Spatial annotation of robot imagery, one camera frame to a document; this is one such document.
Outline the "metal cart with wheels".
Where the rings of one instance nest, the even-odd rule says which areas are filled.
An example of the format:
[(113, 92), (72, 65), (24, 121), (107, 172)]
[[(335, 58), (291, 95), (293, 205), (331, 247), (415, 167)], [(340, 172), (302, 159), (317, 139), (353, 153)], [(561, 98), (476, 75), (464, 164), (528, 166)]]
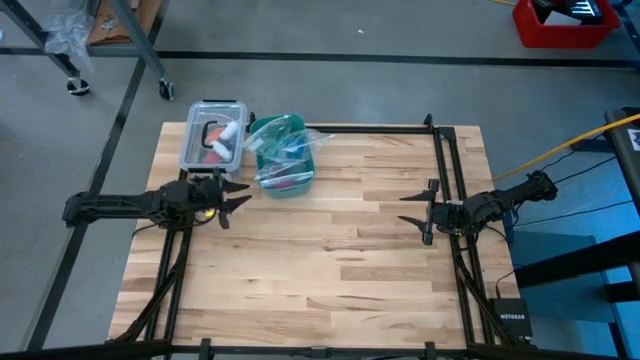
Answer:
[[(90, 12), (95, 17), (100, 0), (94, 0)], [(162, 0), (161, 7), (155, 17), (149, 34), (146, 34), (136, 19), (132, 11), (126, 4), (126, 0), (109, 0), (117, 17), (128, 30), (131, 38), (130, 43), (117, 43), (90, 46), (87, 45), (89, 56), (134, 56), (145, 61), (147, 67), (152, 69), (159, 78), (159, 94), (166, 100), (174, 98), (174, 85), (168, 80), (164, 66), (160, 57), (153, 47), (153, 37), (159, 29), (160, 22), (164, 18), (168, 0)], [(50, 0), (38, 0), (49, 11)], [(64, 54), (51, 54), (45, 52), (45, 41), (47, 33), (44, 30), (45, 20), (38, 22), (18, 0), (0, 0), (0, 13), (5, 14), (34, 44), (34, 51), (43, 54), (51, 60), (67, 77), (67, 91), (73, 96), (84, 96), (90, 92), (89, 84), (82, 79), (80, 69), (75, 66), (71, 58)]]

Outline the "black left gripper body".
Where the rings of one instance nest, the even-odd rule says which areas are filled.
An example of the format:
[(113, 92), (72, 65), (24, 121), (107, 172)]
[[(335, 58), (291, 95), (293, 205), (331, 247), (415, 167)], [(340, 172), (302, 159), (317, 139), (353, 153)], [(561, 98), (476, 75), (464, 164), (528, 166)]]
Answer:
[(171, 181), (159, 188), (161, 228), (178, 229), (204, 225), (211, 219), (197, 220), (198, 212), (213, 210), (223, 229), (230, 227), (229, 210), (225, 205), (225, 194), (229, 182), (219, 172), (211, 177), (194, 177)]

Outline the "green plastic bin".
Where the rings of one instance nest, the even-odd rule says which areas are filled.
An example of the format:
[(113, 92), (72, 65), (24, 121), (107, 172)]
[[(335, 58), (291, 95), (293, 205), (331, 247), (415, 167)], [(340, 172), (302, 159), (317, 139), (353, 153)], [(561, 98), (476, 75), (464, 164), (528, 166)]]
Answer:
[[(250, 122), (248, 125), (249, 135), (251, 123), (260, 119), (257, 119), (254, 114), (251, 114)], [(310, 167), (308, 172), (286, 172), (286, 174), (282, 177), (269, 180), (268, 187), (261, 186), (260, 183), (255, 179), (255, 177), (254, 180), (258, 183), (259, 187), (271, 198), (286, 199), (301, 196), (307, 193), (311, 187), (314, 176), (315, 163), (313, 158), (312, 166)]]

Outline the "clear plastic storage box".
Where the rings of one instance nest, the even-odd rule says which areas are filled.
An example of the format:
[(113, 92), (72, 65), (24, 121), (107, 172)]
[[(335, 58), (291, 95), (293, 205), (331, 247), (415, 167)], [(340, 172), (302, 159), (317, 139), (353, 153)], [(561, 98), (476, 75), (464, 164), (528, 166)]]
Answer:
[[(186, 121), (181, 168), (190, 173), (205, 173), (213, 169), (227, 174), (235, 173), (242, 163), (248, 115), (246, 105), (236, 100), (202, 100), (193, 103)], [(234, 157), (229, 163), (219, 163), (212, 145), (205, 144), (205, 138), (210, 130), (224, 128), (232, 121), (239, 123), (237, 133), (230, 141), (220, 143), (231, 148)]]

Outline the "crumpled clear plastic wrap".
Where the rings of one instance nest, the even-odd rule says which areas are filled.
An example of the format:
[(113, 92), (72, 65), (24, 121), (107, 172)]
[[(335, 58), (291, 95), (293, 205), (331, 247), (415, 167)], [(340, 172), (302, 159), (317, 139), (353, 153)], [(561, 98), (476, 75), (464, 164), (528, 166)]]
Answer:
[(94, 0), (50, 0), (44, 24), (46, 53), (67, 55), (79, 60), (85, 69), (93, 70), (87, 45), (95, 23), (90, 12), (94, 3)]

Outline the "black device with white stripes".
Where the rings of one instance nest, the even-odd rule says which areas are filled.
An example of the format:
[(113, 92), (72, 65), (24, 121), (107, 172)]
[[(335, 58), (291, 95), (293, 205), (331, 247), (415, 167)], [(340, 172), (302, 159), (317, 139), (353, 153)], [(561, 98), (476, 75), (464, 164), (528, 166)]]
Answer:
[(544, 25), (597, 25), (603, 14), (595, 0), (531, 0)]

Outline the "black network switch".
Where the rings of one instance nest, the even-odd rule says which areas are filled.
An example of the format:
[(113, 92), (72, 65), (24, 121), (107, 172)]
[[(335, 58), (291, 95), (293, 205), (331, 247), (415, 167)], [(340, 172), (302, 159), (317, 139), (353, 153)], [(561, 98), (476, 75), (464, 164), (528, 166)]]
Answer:
[(493, 298), (490, 300), (502, 323), (516, 337), (531, 339), (533, 331), (526, 301), (520, 298)]

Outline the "red plastic bin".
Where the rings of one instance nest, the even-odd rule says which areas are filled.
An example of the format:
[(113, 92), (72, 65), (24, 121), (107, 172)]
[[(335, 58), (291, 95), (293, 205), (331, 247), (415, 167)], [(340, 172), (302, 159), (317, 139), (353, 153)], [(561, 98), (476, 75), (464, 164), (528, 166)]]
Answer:
[(518, 0), (512, 17), (523, 46), (547, 49), (590, 49), (597, 47), (621, 21), (609, 0), (595, 0), (602, 20), (594, 25), (545, 25), (539, 21), (533, 0)]

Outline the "brown cardboard box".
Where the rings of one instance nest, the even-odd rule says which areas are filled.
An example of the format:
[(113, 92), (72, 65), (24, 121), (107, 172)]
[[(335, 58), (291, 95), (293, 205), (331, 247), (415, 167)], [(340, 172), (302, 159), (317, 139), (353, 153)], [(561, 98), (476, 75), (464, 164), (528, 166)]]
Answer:
[[(126, 4), (142, 30), (149, 34), (162, 0), (126, 0)], [(90, 46), (131, 42), (128, 30), (117, 17), (109, 0), (100, 0), (94, 19), (94, 26), (88, 37)]]

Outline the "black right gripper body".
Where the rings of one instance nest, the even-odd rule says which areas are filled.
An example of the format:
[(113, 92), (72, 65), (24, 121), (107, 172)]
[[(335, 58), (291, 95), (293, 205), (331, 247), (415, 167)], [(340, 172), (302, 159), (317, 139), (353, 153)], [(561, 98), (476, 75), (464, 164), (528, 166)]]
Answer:
[(463, 235), (468, 231), (468, 219), (461, 202), (437, 202), (436, 194), (440, 182), (430, 179), (425, 190), (426, 195), (426, 220), (422, 226), (422, 243), (430, 246), (433, 244), (434, 231), (445, 234)]

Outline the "black side table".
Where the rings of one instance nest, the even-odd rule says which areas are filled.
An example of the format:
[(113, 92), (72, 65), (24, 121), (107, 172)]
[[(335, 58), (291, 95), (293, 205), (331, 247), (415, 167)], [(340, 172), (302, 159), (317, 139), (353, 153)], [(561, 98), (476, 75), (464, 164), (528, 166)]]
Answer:
[(617, 157), (632, 202), (640, 216), (640, 107), (623, 107), (605, 113), (605, 124), (638, 116), (624, 125), (606, 131), (606, 138)]

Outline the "black metal beam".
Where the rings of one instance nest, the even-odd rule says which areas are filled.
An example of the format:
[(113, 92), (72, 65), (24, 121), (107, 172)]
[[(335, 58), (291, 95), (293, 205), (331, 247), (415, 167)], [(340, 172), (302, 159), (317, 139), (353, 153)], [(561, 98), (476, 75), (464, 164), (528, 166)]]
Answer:
[(607, 301), (640, 301), (640, 230), (525, 265), (514, 274), (518, 284), (527, 288), (619, 267), (627, 267), (632, 280), (607, 284)]

